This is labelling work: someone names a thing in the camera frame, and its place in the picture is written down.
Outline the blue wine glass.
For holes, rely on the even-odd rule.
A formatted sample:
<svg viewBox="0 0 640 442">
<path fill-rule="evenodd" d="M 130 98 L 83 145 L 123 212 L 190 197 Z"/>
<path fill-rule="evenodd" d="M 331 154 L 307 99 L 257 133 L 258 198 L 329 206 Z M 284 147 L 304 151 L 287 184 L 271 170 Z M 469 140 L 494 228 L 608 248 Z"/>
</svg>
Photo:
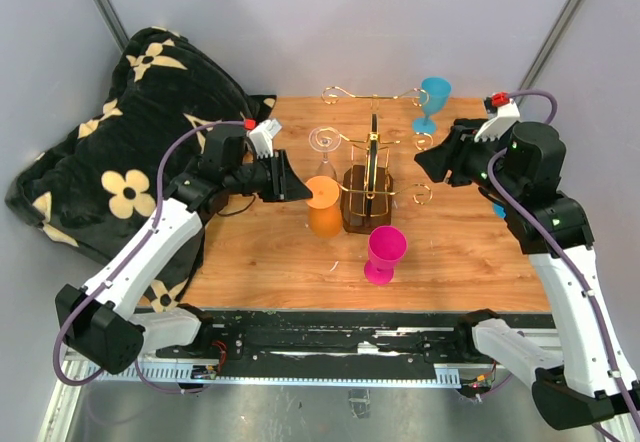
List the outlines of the blue wine glass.
<svg viewBox="0 0 640 442">
<path fill-rule="evenodd" d="M 504 218 L 506 217 L 506 211 L 505 211 L 505 209 L 504 209 L 504 207 L 503 207 L 503 206 L 501 206 L 501 205 L 499 205 L 499 204 L 494 203 L 494 204 L 492 205 L 492 207 L 493 207 L 494 213 L 495 213 L 499 218 L 504 219 Z"/>
<path fill-rule="evenodd" d="M 441 77 L 428 77 L 421 83 L 420 108 L 423 116 L 412 122 L 415 133 L 433 135 L 436 131 L 436 122 L 433 116 L 440 112 L 446 105 L 452 86 L 448 80 Z"/>
</svg>

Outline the pink wine glass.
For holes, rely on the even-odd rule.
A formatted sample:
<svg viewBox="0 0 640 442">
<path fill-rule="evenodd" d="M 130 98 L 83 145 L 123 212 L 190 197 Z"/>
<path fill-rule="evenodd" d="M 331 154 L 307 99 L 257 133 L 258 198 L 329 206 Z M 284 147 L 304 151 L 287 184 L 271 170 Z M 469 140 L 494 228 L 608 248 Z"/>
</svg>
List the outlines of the pink wine glass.
<svg viewBox="0 0 640 442">
<path fill-rule="evenodd" d="M 386 285 L 394 277 L 394 270 L 405 256 L 408 242 L 394 226 L 374 229 L 368 239 L 368 260 L 364 266 L 365 278 L 374 285 Z"/>
</svg>

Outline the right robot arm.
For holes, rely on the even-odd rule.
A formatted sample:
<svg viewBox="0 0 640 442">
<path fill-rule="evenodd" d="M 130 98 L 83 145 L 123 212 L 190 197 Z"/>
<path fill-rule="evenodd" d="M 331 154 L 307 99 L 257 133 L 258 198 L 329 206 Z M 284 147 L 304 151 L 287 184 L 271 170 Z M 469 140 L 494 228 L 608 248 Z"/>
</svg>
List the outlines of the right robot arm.
<svg viewBox="0 0 640 442">
<path fill-rule="evenodd" d="M 455 354 L 504 366 L 556 430 L 598 427 L 624 415 L 637 421 L 639 379 L 602 296 L 587 215 L 558 188 L 565 144 L 548 123 L 516 122 L 501 137 L 483 140 L 485 125 L 459 119 L 443 142 L 414 160 L 434 183 L 475 184 L 501 203 L 509 232 L 543 284 L 562 352 L 542 349 L 483 309 L 460 318 Z"/>
</svg>

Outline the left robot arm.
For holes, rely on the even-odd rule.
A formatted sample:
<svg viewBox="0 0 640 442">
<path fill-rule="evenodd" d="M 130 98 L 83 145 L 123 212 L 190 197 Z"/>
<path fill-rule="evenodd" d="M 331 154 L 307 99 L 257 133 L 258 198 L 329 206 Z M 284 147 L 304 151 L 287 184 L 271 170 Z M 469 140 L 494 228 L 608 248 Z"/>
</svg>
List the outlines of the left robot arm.
<svg viewBox="0 0 640 442">
<path fill-rule="evenodd" d="M 159 272 L 229 202 L 232 195 L 257 196 L 267 203 L 307 200 L 312 193 L 273 140 L 281 124 L 269 119 L 213 122 L 200 126 L 205 150 L 186 170 L 164 181 L 157 173 L 156 208 L 125 247 L 81 287 L 65 285 L 56 295 L 60 323 L 53 363 L 60 380 L 60 349 L 68 346 L 100 371 L 119 374 L 142 354 L 181 347 L 200 358 L 216 340 L 203 311 L 180 304 L 167 312 L 136 313 L 139 299 Z"/>
</svg>

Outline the orange wine glass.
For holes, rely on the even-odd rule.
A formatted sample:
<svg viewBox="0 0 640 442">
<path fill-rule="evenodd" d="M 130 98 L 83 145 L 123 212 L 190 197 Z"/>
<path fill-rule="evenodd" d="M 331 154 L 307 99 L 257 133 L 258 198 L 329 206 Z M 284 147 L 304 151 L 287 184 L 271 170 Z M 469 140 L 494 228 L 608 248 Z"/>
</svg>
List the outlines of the orange wine glass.
<svg viewBox="0 0 640 442">
<path fill-rule="evenodd" d="M 312 192 L 307 200 L 308 225 L 321 238 L 332 238 L 342 229 L 341 212 L 338 202 L 341 190 L 337 182 L 328 176 L 315 176 L 307 180 L 306 186 Z"/>
</svg>

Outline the clear wine glass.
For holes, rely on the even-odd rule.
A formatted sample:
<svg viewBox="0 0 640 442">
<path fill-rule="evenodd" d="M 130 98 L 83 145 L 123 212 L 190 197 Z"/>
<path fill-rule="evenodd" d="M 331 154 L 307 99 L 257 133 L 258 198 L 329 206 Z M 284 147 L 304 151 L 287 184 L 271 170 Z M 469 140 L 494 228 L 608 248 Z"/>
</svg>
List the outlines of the clear wine glass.
<svg viewBox="0 0 640 442">
<path fill-rule="evenodd" d="M 341 141 L 340 133 L 330 126 L 317 127 L 310 132 L 310 147 L 321 155 L 321 161 L 315 173 L 316 176 L 337 179 L 337 172 L 331 163 L 330 154 L 340 147 Z"/>
</svg>

